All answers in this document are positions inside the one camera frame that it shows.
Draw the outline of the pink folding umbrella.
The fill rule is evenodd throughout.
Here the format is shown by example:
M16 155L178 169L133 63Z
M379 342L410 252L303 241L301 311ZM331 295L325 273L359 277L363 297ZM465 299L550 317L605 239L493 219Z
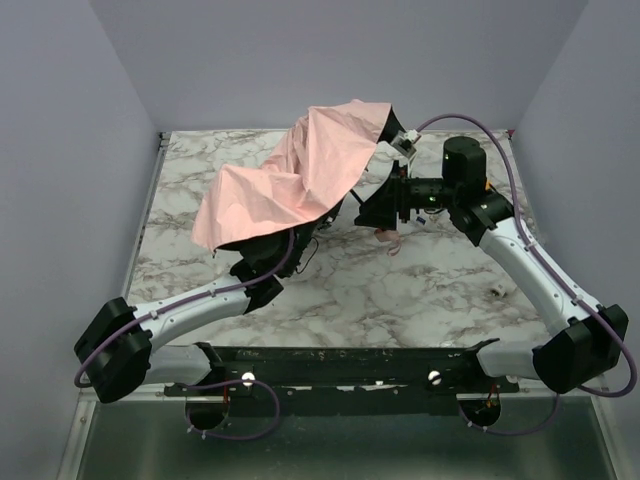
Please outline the pink folding umbrella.
M219 169L196 215L193 243L214 251L328 213L359 181L391 111L389 103L360 100L310 107L259 167Z

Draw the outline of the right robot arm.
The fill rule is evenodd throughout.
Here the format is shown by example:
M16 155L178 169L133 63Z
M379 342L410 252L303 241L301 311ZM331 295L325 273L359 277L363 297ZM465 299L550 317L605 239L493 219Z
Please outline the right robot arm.
M358 226L391 231L414 212L444 209L454 227L495 260L542 318L543 344L489 340L476 357L488 377L542 381L557 394L582 387L618 362L628 317L603 306L570 279L517 220L512 203L489 186L486 152L466 136L445 141L441 175L418 178L394 163L387 180L364 201Z

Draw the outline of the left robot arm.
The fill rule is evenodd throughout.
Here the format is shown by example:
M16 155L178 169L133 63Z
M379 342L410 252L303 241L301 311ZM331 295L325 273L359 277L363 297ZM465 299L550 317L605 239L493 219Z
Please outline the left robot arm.
M161 301L130 306L122 297L109 300L74 346L81 363L74 385L112 403L142 385L196 384L211 370L211 348L170 343L262 308L282 290L276 276L257 276L240 261L217 280Z

